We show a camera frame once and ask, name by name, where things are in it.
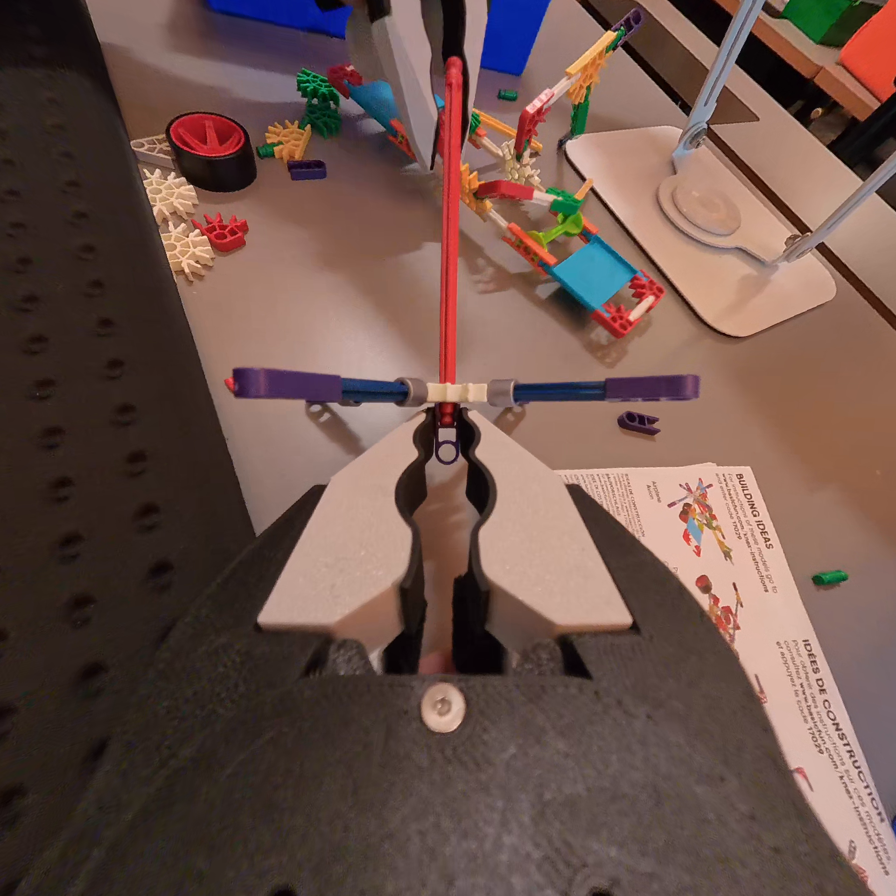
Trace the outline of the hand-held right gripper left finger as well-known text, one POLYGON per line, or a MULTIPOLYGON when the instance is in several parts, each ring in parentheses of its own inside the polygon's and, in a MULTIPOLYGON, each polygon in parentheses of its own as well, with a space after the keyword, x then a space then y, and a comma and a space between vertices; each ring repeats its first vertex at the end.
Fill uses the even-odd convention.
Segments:
POLYGON ((420 531, 432 411, 420 411, 335 474, 283 566, 257 622, 386 648, 422 631, 420 531))

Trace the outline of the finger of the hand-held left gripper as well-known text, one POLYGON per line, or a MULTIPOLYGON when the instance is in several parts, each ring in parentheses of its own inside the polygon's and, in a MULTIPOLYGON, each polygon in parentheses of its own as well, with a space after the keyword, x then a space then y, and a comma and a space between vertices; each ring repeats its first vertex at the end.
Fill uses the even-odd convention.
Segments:
POLYGON ((462 62, 463 121, 469 122, 487 30, 488 1, 442 1, 442 61, 462 62))
POLYGON ((431 170, 438 112, 431 84, 432 47, 420 1, 351 1, 350 61, 366 80, 385 80, 420 166, 431 170))

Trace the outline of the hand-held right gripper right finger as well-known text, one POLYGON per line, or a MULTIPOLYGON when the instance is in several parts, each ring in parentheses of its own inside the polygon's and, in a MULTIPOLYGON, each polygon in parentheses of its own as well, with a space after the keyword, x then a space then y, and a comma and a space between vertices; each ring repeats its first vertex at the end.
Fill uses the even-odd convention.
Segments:
POLYGON ((631 612, 563 479, 481 413, 457 422, 476 521, 455 581, 455 652, 628 630, 631 612))

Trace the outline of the blue panel toy seat assembly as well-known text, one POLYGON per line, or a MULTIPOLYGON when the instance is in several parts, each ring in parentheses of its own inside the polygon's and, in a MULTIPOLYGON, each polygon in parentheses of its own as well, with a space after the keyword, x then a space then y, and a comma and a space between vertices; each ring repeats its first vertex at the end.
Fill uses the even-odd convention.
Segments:
POLYGON ((416 160, 408 136, 399 119, 398 107, 390 85, 385 81, 366 84, 353 65, 346 63, 332 66, 327 71, 327 81, 344 98, 351 98, 369 118, 373 118, 387 132, 391 143, 402 150, 412 161, 416 160))

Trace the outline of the blue plastic bin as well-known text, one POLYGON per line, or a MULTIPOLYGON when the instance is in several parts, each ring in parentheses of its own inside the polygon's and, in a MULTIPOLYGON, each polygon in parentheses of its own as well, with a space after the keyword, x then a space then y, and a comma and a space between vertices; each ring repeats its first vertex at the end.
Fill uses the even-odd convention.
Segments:
MULTIPOLYGON (((523 73, 550 3, 548 1, 493 1, 481 57, 488 70, 523 73)), ((220 14, 344 39, 350 20, 348 7, 321 9, 314 1, 208 1, 220 14)))

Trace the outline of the long red toy rod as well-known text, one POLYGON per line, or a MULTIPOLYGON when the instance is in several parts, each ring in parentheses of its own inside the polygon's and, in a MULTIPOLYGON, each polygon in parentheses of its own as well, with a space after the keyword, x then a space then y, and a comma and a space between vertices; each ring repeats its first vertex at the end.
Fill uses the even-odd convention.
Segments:
POLYGON ((451 56, 445 64, 445 94, 438 148, 442 157, 442 250, 440 274, 440 388, 454 385, 457 355, 457 295, 463 144, 464 63, 451 56))

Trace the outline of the colourful toy wheel model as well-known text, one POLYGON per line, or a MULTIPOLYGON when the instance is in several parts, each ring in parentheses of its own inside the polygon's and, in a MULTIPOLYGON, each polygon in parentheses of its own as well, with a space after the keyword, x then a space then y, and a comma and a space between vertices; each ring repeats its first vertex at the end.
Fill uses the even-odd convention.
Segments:
POLYGON ((571 193, 545 185, 533 164, 542 152, 537 139, 539 127, 561 100, 568 99, 571 104, 567 137, 584 135, 591 95, 600 74, 643 20, 640 7, 628 11, 566 68, 556 84, 522 108, 515 127, 473 109, 468 141, 500 164, 500 176, 482 181, 467 163, 460 174, 463 204, 478 218, 491 222, 504 243, 533 270, 550 277, 615 339, 629 334, 655 308, 664 296, 664 287, 613 249, 585 216, 582 207, 592 180, 571 193), (551 226, 523 230, 503 217, 496 203, 528 203, 543 208, 551 216, 551 226))

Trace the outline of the yellow toy connector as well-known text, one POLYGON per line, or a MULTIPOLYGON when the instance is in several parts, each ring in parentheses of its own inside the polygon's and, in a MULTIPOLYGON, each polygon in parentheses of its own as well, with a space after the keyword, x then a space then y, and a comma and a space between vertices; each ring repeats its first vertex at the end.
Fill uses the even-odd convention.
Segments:
POLYGON ((298 121, 285 124, 273 123, 264 134, 264 142, 255 147, 260 160, 278 159, 284 163, 298 162, 305 158, 311 139, 311 125, 301 126, 298 121))

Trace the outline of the white document stand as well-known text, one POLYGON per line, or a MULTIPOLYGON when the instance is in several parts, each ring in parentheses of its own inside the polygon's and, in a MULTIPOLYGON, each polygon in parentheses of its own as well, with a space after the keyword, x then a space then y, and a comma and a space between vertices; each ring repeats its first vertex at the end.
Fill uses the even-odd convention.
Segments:
POLYGON ((795 235, 745 176, 711 150, 709 124, 762 8, 743 2, 682 128, 592 133, 566 157, 641 249, 712 329, 734 338, 833 300, 813 251, 894 175, 894 156, 806 235, 795 235))

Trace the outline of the red wheel black tyre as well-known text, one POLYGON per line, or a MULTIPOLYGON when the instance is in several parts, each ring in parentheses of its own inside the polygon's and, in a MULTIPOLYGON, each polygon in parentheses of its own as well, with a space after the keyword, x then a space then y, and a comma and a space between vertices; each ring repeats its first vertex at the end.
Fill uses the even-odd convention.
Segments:
POLYGON ((173 118, 165 136, 176 166, 191 185, 212 193, 235 193, 257 177, 252 142, 237 120, 205 111, 173 118))

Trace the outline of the white building ideas booklet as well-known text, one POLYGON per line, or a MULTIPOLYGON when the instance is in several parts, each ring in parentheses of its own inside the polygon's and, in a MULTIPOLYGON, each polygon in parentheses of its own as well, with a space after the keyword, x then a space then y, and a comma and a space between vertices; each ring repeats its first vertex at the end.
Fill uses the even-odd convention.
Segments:
POLYGON ((890 820, 748 467, 566 469, 676 574, 739 657, 794 779, 873 894, 894 894, 890 820))

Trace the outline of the red toy connector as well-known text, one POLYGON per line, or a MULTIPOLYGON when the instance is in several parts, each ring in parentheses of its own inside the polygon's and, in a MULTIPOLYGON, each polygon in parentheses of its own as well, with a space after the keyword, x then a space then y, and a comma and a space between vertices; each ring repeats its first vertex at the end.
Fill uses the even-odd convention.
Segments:
POLYGON ((191 223, 207 238, 216 252, 232 252, 245 246, 245 235, 249 230, 245 219, 232 215, 225 221, 220 212, 213 218, 205 214, 204 218, 204 224, 194 218, 191 223))

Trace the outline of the white snowflake toy connector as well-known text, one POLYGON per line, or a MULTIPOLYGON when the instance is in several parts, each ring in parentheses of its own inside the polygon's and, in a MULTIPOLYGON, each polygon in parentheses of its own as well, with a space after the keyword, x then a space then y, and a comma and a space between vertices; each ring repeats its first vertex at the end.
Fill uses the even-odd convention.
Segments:
POLYGON ((167 229, 161 230, 161 240, 174 277, 181 276, 193 283, 203 278, 215 263, 216 256, 207 236, 196 228, 191 230, 185 222, 176 226, 169 221, 167 229))
POLYGON ((145 168, 142 173, 142 185, 158 225, 175 218, 191 218, 198 205, 198 196, 185 177, 173 171, 163 175, 160 169, 150 171, 145 168))

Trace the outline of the green storage box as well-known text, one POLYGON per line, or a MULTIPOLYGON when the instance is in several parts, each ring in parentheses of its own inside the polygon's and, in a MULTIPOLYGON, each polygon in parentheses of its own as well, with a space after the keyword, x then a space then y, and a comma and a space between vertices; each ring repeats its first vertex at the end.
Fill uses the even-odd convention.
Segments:
POLYGON ((841 48, 876 11, 875 5, 860 1, 790 1, 781 18, 813 43, 841 48))

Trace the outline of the orange storage box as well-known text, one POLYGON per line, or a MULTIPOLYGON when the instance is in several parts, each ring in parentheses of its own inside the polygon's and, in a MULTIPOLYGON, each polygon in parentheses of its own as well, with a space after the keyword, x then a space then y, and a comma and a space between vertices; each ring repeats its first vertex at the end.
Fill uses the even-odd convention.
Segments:
POLYGON ((888 1, 846 42, 839 64, 880 103, 894 93, 895 1, 888 1))

